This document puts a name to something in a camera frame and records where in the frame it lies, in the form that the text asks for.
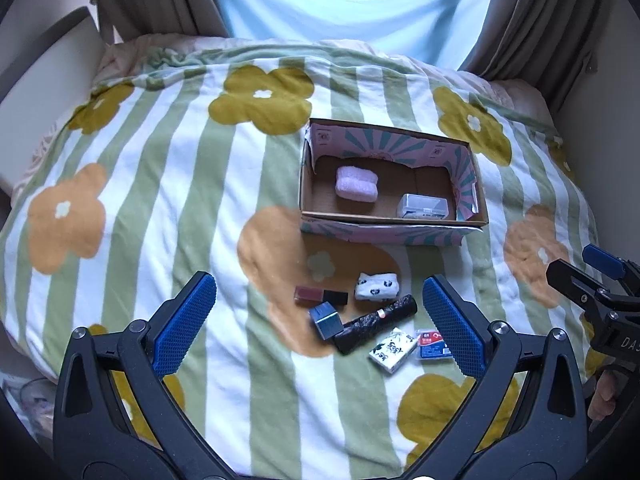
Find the blue gripper pad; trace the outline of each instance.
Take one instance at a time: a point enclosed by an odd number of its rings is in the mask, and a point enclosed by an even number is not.
[[[460,371],[468,377],[482,377],[486,371],[482,340],[436,279],[424,281],[422,304],[451,350]]]
[[[177,372],[214,303],[216,280],[205,274],[156,338],[153,368],[159,377]]]
[[[624,262],[593,244],[587,245],[582,250],[582,259],[586,264],[594,269],[598,269],[612,280],[621,280],[625,277],[626,269]]]

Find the black lip gloss cap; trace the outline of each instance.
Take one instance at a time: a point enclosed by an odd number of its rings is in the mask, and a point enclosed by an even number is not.
[[[325,290],[322,294],[322,301],[328,301],[333,306],[344,306],[349,303],[349,293],[338,292],[337,290]]]

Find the striped blanket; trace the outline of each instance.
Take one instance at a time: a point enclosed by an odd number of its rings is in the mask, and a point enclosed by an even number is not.
[[[272,478],[396,476],[472,385],[451,360],[411,359],[385,375],[367,359],[374,342],[336,354],[294,304],[296,285],[351,290],[361,272],[396,272],[401,294],[419,299],[423,280],[441,272],[489,319],[523,333],[567,330],[586,377],[598,358],[590,327],[544,273],[556,258],[586,270],[589,207],[558,134],[465,77],[334,44],[150,49],[133,73],[95,86],[19,195],[0,234],[2,322],[55,377],[74,327],[122,330],[195,271],[211,272],[216,305],[165,383],[236,471]],[[468,140],[489,225],[446,248],[302,234],[309,117]],[[352,299],[342,315],[374,308]],[[432,327],[423,309],[400,326]],[[519,381],[484,445],[500,435]],[[116,384],[153,441],[121,374]]]

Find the purple sponge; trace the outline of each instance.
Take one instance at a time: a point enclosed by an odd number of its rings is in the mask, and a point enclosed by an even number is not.
[[[378,176],[369,170],[361,170],[355,166],[338,168],[335,179],[337,196],[357,202],[375,202],[378,198]]]

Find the open box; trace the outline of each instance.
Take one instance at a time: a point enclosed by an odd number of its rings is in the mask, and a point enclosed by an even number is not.
[[[336,171],[378,176],[374,203],[335,194]],[[405,193],[445,198],[444,219],[398,218]],[[311,119],[306,128],[299,206],[303,232],[350,242],[460,245],[488,223],[476,159],[467,142],[386,126]]]

